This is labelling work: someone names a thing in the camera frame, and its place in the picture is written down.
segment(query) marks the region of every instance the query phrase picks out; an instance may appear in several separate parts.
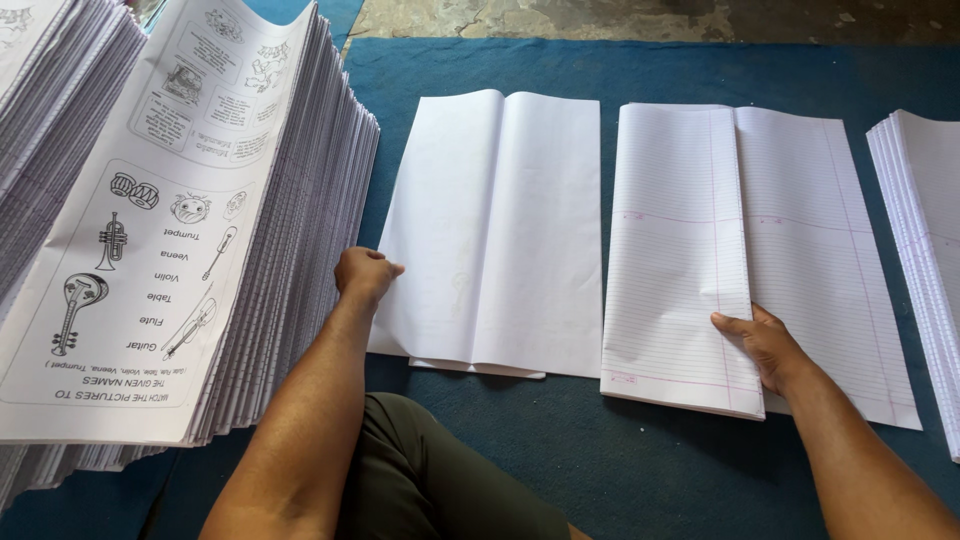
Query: stack of paper sheets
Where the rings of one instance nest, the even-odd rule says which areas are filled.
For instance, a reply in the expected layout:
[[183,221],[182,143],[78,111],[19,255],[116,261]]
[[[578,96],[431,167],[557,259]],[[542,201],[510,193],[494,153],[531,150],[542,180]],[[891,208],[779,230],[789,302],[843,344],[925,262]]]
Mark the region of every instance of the stack of paper sheets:
[[316,4],[166,6],[0,330],[0,499],[259,420],[359,229],[342,68]]
[[620,109],[601,392],[762,419],[712,311],[756,301],[867,420],[919,430],[843,122],[716,105]]
[[960,122],[898,110],[867,139],[950,457],[960,463]]
[[379,250],[406,265],[368,350],[543,377],[600,369],[599,102],[420,99]]
[[8,0],[0,22],[5,314],[147,38],[118,0]]

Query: human hand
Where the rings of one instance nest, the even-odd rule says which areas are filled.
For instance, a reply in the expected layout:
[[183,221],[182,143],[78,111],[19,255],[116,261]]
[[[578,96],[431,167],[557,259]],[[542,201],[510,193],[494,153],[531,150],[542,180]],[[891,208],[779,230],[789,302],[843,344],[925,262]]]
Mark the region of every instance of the human hand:
[[359,294],[378,302],[403,270],[402,264],[389,262],[382,253],[352,247],[340,254],[340,262],[333,269],[333,276],[341,295]]
[[804,368],[816,366],[787,331],[783,321],[754,303],[754,320],[745,321],[713,312],[710,321],[717,330],[743,336],[747,353],[760,370],[760,381],[777,394]]

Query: violin illustration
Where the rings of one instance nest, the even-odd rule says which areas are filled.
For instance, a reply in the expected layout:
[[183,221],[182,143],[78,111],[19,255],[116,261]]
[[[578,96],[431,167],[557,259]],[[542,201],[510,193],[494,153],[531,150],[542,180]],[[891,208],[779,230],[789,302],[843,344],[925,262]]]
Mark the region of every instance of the violin illustration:
[[[163,356],[163,360],[170,359],[173,355],[177,353],[177,349],[180,348],[184,343],[190,343],[193,341],[194,337],[197,337],[197,333],[201,328],[206,326],[207,323],[213,320],[213,316],[217,314],[217,302],[212,298],[206,299],[206,302],[201,299],[203,306],[197,304],[197,307],[193,308],[193,311],[190,313],[190,316],[187,317],[186,322],[180,325],[180,328],[174,333],[173,337],[167,340],[163,344],[162,349],[166,351],[166,354]],[[173,341],[177,339],[177,343],[174,343],[172,347],[169,347]]]
[[73,328],[73,321],[81,307],[96,304],[107,297],[109,287],[99,276],[93,274],[74,274],[63,283],[63,297],[66,298],[66,316],[63,317],[63,328],[60,333],[54,334],[54,347],[51,353],[57,356],[66,356],[66,350],[77,346],[77,335]]
[[237,228],[229,227],[224,231],[224,237],[220,240],[220,245],[217,246],[217,256],[213,258],[213,262],[210,263],[210,268],[204,273],[204,281],[210,277],[210,270],[213,270],[213,265],[217,263],[217,259],[220,258],[220,255],[227,250],[227,246],[230,245],[230,242],[233,240],[233,237],[237,236]]

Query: stained floor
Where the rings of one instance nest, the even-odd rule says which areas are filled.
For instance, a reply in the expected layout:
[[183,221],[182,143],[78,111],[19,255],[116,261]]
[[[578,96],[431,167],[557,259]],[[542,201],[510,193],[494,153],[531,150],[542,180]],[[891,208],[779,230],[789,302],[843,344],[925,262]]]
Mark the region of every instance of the stained floor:
[[957,43],[960,2],[365,0],[350,36]]

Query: blue carpet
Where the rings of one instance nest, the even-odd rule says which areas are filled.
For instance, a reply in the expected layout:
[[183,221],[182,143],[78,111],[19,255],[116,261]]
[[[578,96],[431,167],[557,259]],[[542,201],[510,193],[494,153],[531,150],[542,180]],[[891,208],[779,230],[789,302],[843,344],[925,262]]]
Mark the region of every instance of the blue carpet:
[[[375,247],[423,95],[481,88],[601,102],[603,243],[609,247],[616,120],[631,102],[756,105],[842,118],[925,431],[877,432],[954,511],[950,462],[916,320],[865,133],[901,108],[960,120],[960,48],[720,45],[543,39],[356,39],[347,69],[382,128],[359,243]],[[598,393],[595,380],[543,381],[414,370],[368,359],[368,387],[425,405],[467,444],[594,538],[826,537],[790,417],[764,423]]]
[[173,466],[176,451],[145,457],[121,473],[76,472],[57,489],[18,496],[0,521],[0,538],[135,539],[156,494]]

